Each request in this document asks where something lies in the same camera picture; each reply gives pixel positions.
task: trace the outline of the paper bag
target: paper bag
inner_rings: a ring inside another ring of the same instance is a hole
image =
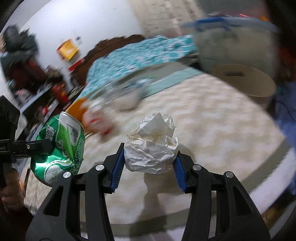
[[[173,138],[172,117],[160,113],[142,118],[140,125],[126,134],[124,157],[132,172],[162,174],[170,171],[179,151],[178,138]]]

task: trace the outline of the finger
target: finger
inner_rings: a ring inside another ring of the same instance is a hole
[[[20,191],[20,184],[19,182],[10,184],[3,188],[1,191],[1,195],[4,197],[10,197],[16,195]]]
[[[18,176],[19,176],[19,173],[16,169],[12,168],[10,173],[7,173],[5,175],[5,182],[6,182],[6,185],[9,185],[11,183],[15,183],[15,182],[18,182]]]
[[[24,196],[21,192],[18,192],[14,196],[2,198],[2,202],[6,203],[7,205],[14,205],[14,204],[22,203],[23,200],[24,200]]]
[[[6,205],[8,209],[18,211],[21,210],[22,207],[24,206],[24,203],[18,203],[18,204],[13,204],[13,205]]]

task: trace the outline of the crushed can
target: crushed can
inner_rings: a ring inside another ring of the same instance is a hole
[[[82,124],[66,112],[53,116],[41,129],[37,140],[49,139],[54,149],[51,153],[34,155],[31,170],[38,180],[52,185],[63,171],[77,174],[83,161],[84,129]]]

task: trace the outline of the table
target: table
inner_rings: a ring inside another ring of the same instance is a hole
[[[190,155],[195,163],[219,174],[233,171],[261,213],[287,187],[296,170],[295,153],[270,116],[225,82],[202,74],[143,99],[135,110],[116,112],[115,132],[103,139],[98,135],[86,139],[79,172],[87,172],[114,154],[119,144],[126,141],[126,133],[153,112],[173,117],[180,151]],[[25,205],[32,213],[49,190],[30,173]],[[126,168],[116,192],[106,195],[115,236],[164,231],[167,238],[175,230],[181,234],[190,200],[191,195],[182,194],[178,188],[173,171],[153,175]],[[82,213],[82,230],[84,221]]]

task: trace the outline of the wooden headboard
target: wooden headboard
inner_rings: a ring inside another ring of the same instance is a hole
[[[84,62],[76,66],[76,68],[71,73],[71,79],[75,79],[79,85],[85,85],[87,72],[93,62],[95,62],[98,58],[104,57],[112,51],[122,48],[127,44],[138,43],[144,39],[145,38],[142,35],[134,34],[127,38],[117,37],[100,41],[92,50],[87,53],[87,55],[84,57]]]

